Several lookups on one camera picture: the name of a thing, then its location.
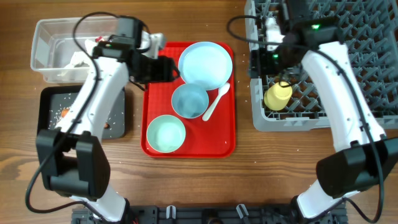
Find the yellow plastic cup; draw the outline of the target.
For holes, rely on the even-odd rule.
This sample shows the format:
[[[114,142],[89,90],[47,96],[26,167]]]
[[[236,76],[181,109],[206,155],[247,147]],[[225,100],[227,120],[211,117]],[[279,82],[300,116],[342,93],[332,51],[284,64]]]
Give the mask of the yellow plastic cup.
[[[287,106],[292,93],[292,87],[287,82],[277,82],[265,92],[264,103],[270,110],[280,111]]]

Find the white napkin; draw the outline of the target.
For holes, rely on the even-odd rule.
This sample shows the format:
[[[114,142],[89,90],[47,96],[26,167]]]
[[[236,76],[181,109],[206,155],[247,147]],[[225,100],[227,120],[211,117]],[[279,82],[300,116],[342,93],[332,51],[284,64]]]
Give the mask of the white napkin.
[[[89,54],[89,56],[92,55],[94,47],[97,46],[97,42],[93,40],[86,39],[85,40],[85,48],[86,52]],[[89,57],[82,51],[75,52],[72,55],[72,58],[70,60],[70,63],[65,66],[66,69],[69,68],[75,68],[75,67],[84,67],[84,66],[90,66],[91,65],[91,60]]]

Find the green bowl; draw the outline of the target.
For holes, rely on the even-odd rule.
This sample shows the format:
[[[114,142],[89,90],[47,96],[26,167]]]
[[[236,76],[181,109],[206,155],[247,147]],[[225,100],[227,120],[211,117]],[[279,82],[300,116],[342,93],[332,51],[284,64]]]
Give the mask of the green bowl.
[[[151,148],[160,153],[171,153],[183,145],[186,129],[180,119],[165,114],[150,122],[146,134]]]

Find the orange carrot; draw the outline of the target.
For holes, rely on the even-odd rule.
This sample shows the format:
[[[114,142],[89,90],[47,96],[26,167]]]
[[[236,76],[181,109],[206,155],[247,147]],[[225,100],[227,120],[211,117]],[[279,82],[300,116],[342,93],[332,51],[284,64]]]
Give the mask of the orange carrot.
[[[67,115],[68,112],[69,112],[69,108],[63,109],[62,112],[61,112],[61,118],[64,118]],[[105,123],[104,129],[109,129],[109,124],[108,123]]]

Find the red snack wrapper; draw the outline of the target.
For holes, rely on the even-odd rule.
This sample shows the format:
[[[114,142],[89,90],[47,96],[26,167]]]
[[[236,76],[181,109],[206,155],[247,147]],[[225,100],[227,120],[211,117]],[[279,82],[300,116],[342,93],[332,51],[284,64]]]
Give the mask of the red snack wrapper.
[[[102,36],[99,36],[95,39],[95,42],[101,42],[104,41],[104,38]]]

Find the white rice pile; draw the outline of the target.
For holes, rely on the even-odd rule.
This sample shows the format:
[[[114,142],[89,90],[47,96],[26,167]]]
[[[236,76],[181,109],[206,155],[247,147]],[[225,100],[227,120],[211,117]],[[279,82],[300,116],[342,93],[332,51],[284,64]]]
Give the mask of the white rice pile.
[[[69,108],[74,103],[78,93],[59,93],[54,94],[50,97],[50,108],[49,108],[49,118],[46,124],[47,129],[54,129],[58,122],[62,119],[61,112],[65,108]],[[124,119],[124,105],[125,105],[125,93],[121,91],[119,96],[108,115],[107,123],[109,124],[109,129],[104,129],[105,131],[112,131],[113,126],[116,125],[116,121],[121,118]]]

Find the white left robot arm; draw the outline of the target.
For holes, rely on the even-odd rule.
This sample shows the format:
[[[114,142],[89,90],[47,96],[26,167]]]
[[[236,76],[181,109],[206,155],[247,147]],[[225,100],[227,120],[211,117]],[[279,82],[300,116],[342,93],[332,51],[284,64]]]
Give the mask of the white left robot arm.
[[[145,88],[172,82],[180,73],[172,58],[158,55],[148,26],[131,16],[118,16],[115,34],[86,52],[90,71],[75,102],[54,129],[38,132],[35,141],[39,167],[32,177],[44,187],[83,205],[96,223],[135,223],[129,201],[110,186],[110,164],[101,146],[104,127],[127,83]]]

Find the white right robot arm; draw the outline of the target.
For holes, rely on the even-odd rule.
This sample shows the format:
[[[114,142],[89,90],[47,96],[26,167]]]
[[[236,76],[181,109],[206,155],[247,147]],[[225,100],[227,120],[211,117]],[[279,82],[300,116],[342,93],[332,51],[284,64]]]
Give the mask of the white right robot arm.
[[[316,166],[317,180],[291,201],[290,219],[314,222],[352,196],[378,186],[379,221],[384,181],[397,163],[397,139],[371,113],[349,60],[348,46],[334,16],[314,18],[306,1],[282,1],[275,29],[268,29],[267,71],[280,73],[301,64],[311,78],[330,122],[335,153]]]

